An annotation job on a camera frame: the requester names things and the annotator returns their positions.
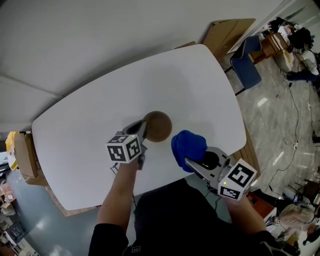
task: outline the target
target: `black hair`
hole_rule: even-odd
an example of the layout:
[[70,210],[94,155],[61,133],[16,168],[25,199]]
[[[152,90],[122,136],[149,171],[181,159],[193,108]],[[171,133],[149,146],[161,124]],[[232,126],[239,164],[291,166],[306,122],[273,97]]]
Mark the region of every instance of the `black hair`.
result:
[[303,245],[305,246],[307,242],[313,243],[320,237],[320,228],[307,236],[306,240],[303,241]]

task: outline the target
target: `chair leg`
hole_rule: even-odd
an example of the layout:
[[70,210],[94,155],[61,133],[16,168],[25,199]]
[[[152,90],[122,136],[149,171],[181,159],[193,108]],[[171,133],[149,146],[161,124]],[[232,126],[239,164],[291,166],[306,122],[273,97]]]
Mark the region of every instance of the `chair leg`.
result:
[[228,71],[230,71],[230,70],[232,70],[232,69],[233,69],[233,67],[230,66],[226,71],[224,71],[224,73],[227,73]]
[[246,90],[246,88],[241,89],[240,91],[238,91],[235,96],[239,95],[240,93],[244,92]]

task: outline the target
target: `marble floor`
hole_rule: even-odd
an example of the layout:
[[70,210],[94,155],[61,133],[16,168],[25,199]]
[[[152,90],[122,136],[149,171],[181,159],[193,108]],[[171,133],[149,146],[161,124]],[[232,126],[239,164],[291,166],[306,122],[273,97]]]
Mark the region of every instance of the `marble floor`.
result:
[[[230,66],[229,60],[230,55],[221,63],[224,70]],[[304,179],[312,178],[318,170],[320,151],[312,143],[312,120],[316,129],[320,125],[316,118],[320,103],[310,82],[296,81],[289,89],[288,81],[284,80],[273,58],[258,63],[256,68],[262,81],[239,94],[237,100],[261,170],[255,187],[277,196],[270,190],[269,182],[278,169],[286,169],[292,160],[289,168],[279,170],[270,184],[278,194],[282,194],[287,185],[298,189],[295,182],[303,184]],[[233,70],[227,77],[234,92],[243,88]]]

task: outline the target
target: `blue floor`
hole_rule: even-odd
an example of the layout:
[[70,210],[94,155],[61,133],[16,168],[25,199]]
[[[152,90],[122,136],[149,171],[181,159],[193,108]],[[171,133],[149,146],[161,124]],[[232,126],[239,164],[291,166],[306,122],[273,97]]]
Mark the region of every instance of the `blue floor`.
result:
[[[204,195],[206,183],[195,174],[186,178],[188,184]],[[65,217],[50,198],[44,187],[25,183],[20,171],[11,171],[7,176],[16,197],[14,206],[28,232],[25,239],[41,256],[85,256],[88,255],[91,236],[96,223],[98,208]],[[209,203],[215,207],[217,196],[209,193]],[[229,222],[230,216],[223,200],[217,204],[218,216]],[[127,231],[129,242],[135,240],[134,218],[131,216]]]

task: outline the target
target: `black shirt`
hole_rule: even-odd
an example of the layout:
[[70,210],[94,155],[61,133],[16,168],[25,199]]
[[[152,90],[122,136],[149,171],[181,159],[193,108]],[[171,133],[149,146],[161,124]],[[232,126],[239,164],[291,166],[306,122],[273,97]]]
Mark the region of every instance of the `black shirt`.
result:
[[113,224],[94,228],[89,256],[285,255],[267,231],[245,235],[217,217],[205,197],[185,180],[144,194],[135,214],[136,241]]

